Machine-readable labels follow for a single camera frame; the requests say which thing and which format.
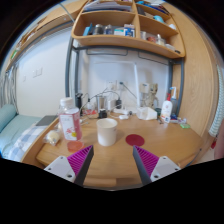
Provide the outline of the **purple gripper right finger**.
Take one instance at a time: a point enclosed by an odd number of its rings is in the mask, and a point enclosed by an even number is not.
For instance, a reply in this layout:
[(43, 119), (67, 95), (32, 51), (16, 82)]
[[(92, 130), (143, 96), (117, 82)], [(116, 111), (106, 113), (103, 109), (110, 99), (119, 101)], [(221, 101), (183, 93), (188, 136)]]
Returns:
[(139, 146), (133, 146), (133, 157), (143, 185), (180, 170), (180, 167), (167, 156), (158, 157)]

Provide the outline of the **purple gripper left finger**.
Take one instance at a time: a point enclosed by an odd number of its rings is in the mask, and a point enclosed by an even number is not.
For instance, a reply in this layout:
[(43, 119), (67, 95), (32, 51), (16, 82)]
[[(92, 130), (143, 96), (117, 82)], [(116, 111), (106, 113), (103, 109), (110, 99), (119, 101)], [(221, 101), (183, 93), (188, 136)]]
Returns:
[(45, 171), (82, 186), (93, 155), (94, 149), (90, 145), (68, 157), (59, 156), (45, 168)]

